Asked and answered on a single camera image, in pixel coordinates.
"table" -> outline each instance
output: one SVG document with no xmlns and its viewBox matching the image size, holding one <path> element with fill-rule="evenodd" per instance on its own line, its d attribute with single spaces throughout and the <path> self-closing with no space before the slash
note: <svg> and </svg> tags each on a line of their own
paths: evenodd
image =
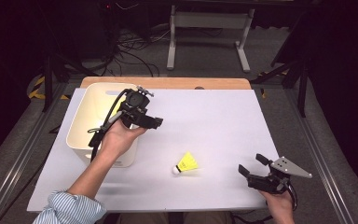
<svg viewBox="0 0 358 224">
<path fill-rule="evenodd" d="M 160 113 L 164 118 L 161 127 L 139 137 L 135 162 L 128 168 L 112 168 L 106 176 L 96 199 L 109 212 L 266 207 L 264 198 L 249 189 L 237 171 L 241 163 L 255 175 L 266 175 L 269 170 L 255 160 L 255 153 L 278 158 L 246 79 L 86 77 L 75 90 L 27 211 L 40 212 L 53 190 L 69 188 L 86 168 L 65 138 L 85 88 L 102 81 L 133 83 L 153 91 L 148 115 Z M 206 90 L 191 90 L 197 87 Z M 172 99 L 174 106 L 167 105 L 166 99 Z M 200 168 L 173 175 L 172 167 L 186 151 L 193 154 Z"/>
</svg>

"blue striped shirt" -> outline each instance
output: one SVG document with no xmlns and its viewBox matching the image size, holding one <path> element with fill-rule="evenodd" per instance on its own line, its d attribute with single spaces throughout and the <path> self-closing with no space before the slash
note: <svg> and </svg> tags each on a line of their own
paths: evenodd
<svg viewBox="0 0 358 224">
<path fill-rule="evenodd" d="M 103 217 L 106 209 L 96 200 L 65 191 L 54 191 L 48 196 L 48 206 L 34 220 L 34 224 L 93 224 Z"/>
</svg>

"white basket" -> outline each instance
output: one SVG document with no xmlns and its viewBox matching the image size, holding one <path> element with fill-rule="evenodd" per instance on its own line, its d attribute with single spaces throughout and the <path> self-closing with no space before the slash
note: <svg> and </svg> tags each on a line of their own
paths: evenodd
<svg viewBox="0 0 358 224">
<path fill-rule="evenodd" d="M 99 128 L 103 124 L 110 107 L 124 89 L 137 90 L 135 85 L 128 83 L 101 82 L 87 87 L 83 99 L 77 108 L 69 133 L 66 136 L 68 146 L 86 164 L 90 163 L 92 148 L 89 147 L 89 142 L 93 136 L 93 133 L 88 133 L 88 130 Z M 124 99 L 125 96 L 122 96 L 115 107 L 115 111 Z M 130 149 L 117 159 L 113 167 L 128 167 L 133 163 L 137 142 L 138 140 L 135 139 Z"/>
</svg>

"shuttlecock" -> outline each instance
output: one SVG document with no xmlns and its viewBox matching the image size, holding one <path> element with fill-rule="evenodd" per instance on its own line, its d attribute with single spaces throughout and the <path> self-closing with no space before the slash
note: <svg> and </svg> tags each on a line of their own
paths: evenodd
<svg viewBox="0 0 358 224">
<path fill-rule="evenodd" d="M 185 156 L 178 162 L 178 164 L 173 166 L 172 172 L 178 175 L 183 171 L 193 170 L 197 168 L 199 168 L 199 166 L 197 165 L 196 160 L 194 160 L 190 152 L 187 152 Z"/>
</svg>

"metal stand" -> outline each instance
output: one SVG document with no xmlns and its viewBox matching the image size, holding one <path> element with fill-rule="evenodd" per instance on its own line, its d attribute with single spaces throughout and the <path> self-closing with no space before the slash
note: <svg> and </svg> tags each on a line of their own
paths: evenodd
<svg viewBox="0 0 358 224">
<path fill-rule="evenodd" d="M 204 28 L 226 28 L 242 29 L 240 41 L 236 41 L 236 49 L 241 60 L 242 70 L 250 72 L 250 66 L 246 59 L 243 47 L 246 37 L 251 27 L 252 19 L 255 14 L 254 9 L 250 9 L 248 14 L 226 14 L 226 13 L 199 13 L 199 12 L 176 12 L 175 6 L 171 9 L 171 42 L 168 52 L 167 69 L 173 70 L 175 61 L 176 27 L 204 27 Z"/>
<path fill-rule="evenodd" d="M 47 54 L 44 61 L 44 74 L 45 74 L 45 106 L 43 112 L 46 112 L 53 101 L 53 74 L 59 82 L 67 82 L 69 75 L 64 67 L 65 64 L 69 64 L 77 71 L 85 74 L 88 77 L 98 77 L 98 74 L 93 73 L 89 69 L 85 68 L 82 64 L 76 63 L 60 54 Z"/>
<path fill-rule="evenodd" d="M 303 118 L 305 118 L 305 97 L 307 91 L 307 79 L 309 72 L 309 62 L 308 61 L 294 61 L 291 63 L 286 63 L 271 72 L 262 73 L 260 77 L 250 80 L 251 84 L 261 84 L 264 81 L 279 75 L 280 73 L 289 70 L 286 77 L 282 81 L 282 86 L 284 89 L 292 89 L 300 78 L 299 92 L 297 98 L 297 108 Z"/>
</svg>

